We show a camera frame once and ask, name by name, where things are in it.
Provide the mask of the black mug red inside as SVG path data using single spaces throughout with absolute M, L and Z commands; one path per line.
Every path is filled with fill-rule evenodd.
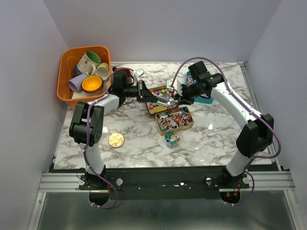
M 120 76 L 124 76 L 123 72 L 126 72 L 126 77 L 127 77 L 127 84 L 128 85 L 133 85 L 134 84 L 134 77 L 131 74 L 131 70 L 129 68 L 117 68 L 113 67 L 112 71 L 114 72 L 113 74 L 113 79 L 115 81 L 115 78 L 119 79 Z

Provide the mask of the clear glass jar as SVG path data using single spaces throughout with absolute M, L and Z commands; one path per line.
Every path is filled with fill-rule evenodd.
M 165 145 L 168 148 L 173 149 L 179 146 L 179 143 L 181 141 L 181 135 L 176 131 L 170 130 L 164 135 L 164 139 Z

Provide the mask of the dark tin of star candies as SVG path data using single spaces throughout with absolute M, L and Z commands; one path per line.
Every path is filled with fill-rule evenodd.
M 171 97 L 173 99 L 175 98 L 174 94 L 172 92 L 169 92 L 169 90 L 168 90 L 166 85 L 150 88 L 149 91 L 154 96 L 169 96 L 169 97 Z M 178 104 L 177 103 L 175 103 L 171 107 L 164 107 L 164 106 L 153 104 L 151 102 L 147 102 L 145 104 L 146 104 L 147 111 L 148 111 L 150 117 L 154 117 L 155 114 L 163 112 L 163 111 L 166 111 L 166 110 L 171 110 L 171 109 L 178 108 Z

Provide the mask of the white mug green inside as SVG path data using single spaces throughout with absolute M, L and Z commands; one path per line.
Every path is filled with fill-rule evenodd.
M 86 51 L 77 64 L 77 69 L 87 76 L 93 75 L 96 67 L 101 64 L 101 58 L 93 51 Z

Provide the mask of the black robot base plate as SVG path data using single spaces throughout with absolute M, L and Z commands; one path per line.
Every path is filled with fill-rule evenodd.
M 254 190 L 255 180 L 244 172 L 234 181 L 224 181 L 223 166 L 117 168 L 106 169 L 102 176 L 71 171 L 79 179 L 79 189 L 88 192 L 93 204 L 108 201 L 224 199 L 239 203 L 244 189 Z

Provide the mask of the blue mug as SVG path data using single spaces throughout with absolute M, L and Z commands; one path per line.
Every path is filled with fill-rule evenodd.
M 80 74 L 82 74 L 82 72 L 80 72 L 77 65 L 75 65 L 74 68 L 73 68 L 73 77 L 76 77 Z

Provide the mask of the lavender cup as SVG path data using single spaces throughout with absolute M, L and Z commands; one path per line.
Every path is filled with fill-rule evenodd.
M 68 81 L 68 86 L 73 92 L 79 92 L 82 89 L 82 82 L 88 77 L 87 74 L 83 73 L 73 77 Z

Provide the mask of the black mug yellow inside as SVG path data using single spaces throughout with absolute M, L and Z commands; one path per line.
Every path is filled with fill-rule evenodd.
M 103 79 L 99 76 L 92 75 L 85 78 L 81 83 L 81 88 L 86 93 L 94 93 L 103 87 Z

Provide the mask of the gold round jar lid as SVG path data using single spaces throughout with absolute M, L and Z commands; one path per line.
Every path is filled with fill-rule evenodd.
M 113 133 L 110 135 L 108 142 L 111 147 L 119 148 L 124 144 L 125 138 L 121 133 Z

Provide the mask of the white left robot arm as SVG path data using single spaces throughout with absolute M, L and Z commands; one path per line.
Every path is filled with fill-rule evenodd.
M 135 98 L 140 103 L 158 102 L 158 98 L 148 90 L 144 81 L 140 80 L 136 85 L 129 84 L 127 76 L 127 69 L 115 70 L 107 78 L 113 82 L 103 97 L 89 103 L 78 102 L 74 109 L 69 136 L 83 152 L 85 171 L 92 174 L 90 184 L 95 189 L 102 189 L 106 185 L 106 177 L 102 174 L 105 164 L 98 145 L 103 133 L 104 115 L 121 107 L 127 97 Z

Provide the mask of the aluminium frame rail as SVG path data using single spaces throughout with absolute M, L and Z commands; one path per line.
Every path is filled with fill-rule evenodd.
M 251 172 L 255 180 L 255 191 L 283 191 L 290 217 L 296 230 L 303 230 L 304 223 L 297 218 L 300 213 L 294 195 L 295 184 L 290 171 Z M 43 173 L 28 228 L 38 229 L 44 201 L 48 193 L 81 193 L 79 179 L 74 173 Z

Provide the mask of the orange plastic bin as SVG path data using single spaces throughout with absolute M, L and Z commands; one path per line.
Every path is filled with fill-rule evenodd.
M 99 55 L 103 63 L 111 64 L 111 53 L 105 46 L 82 46 L 75 47 L 65 51 L 62 54 L 59 66 L 57 96 L 60 100 L 64 101 L 72 110 L 78 102 L 91 102 L 103 97 L 106 94 L 106 90 L 110 89 L 112 79 L 106 82 L 106 88 L 101 89 L 93 94 L 87 94 L 86 96 L 74 98 L 73 90 L 69 88 L 68 81 L 73 77 L 73 68 L 82 58 L 86 51 L 93 51 Z

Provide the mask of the silver metal scoop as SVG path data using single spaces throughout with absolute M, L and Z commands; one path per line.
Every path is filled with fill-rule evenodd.
M 156 98 L 157 98 L 156 104 L 158 106 L 164 106 L 164 107 L 169 108 L 178 103 L 178 100 L 175 100 L 174 98 L 168 95 L 157 96 Z

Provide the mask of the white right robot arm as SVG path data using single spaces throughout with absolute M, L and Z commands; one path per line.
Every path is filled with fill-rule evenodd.
M 222 70 L 211 74 L 205 58 L 188 67 L 195 84 L 187 86 L 177 81 L 175 76 L 167 86 L 175 93 L 180 104 L 193 104 L 194 97 L 201 94 L 215 99 L 236 120 L 241 132 L 236 140 L 237 150 L 230 162 L 223 168 L 221 183 L 230 188 L 238 182 L 254 158 L 273 141 L 274 119 L 270 114 L 263 115 L 245 102 L 230 86 Z

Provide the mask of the cream white mug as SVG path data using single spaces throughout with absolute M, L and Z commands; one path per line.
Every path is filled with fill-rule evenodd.
M 95 75 L 105 81 L 110 75 L 109 65 L 107 63 L 101 63 L 98 65 L 95 70 Z

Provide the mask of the teal tin swirl lollipops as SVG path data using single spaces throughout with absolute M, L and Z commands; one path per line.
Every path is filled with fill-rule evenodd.
M 191 73 L 190 71 L 188 71 L 186 73 L 186 76 L 185 76 L 185 84 L 187 86 L 190 86 L 192 84 L 196 84 L 196 80 L 194 80 L 191 76 Z M 209 97 L 207 94 L 201 94 L 200 96 L 196 96 L 194 97 L 194 102 L 196 103 L 202 103 L 202 104 L 212 104 L 214 101 L 214 99 L 212 97 Z

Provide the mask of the gold tin of lollipops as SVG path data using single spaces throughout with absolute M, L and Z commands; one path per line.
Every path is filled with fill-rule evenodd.
M 183 131 L 194 125 L 194 120 L 186 106 L 157 113 L 155 120 L 161 136 L 170 130 Z

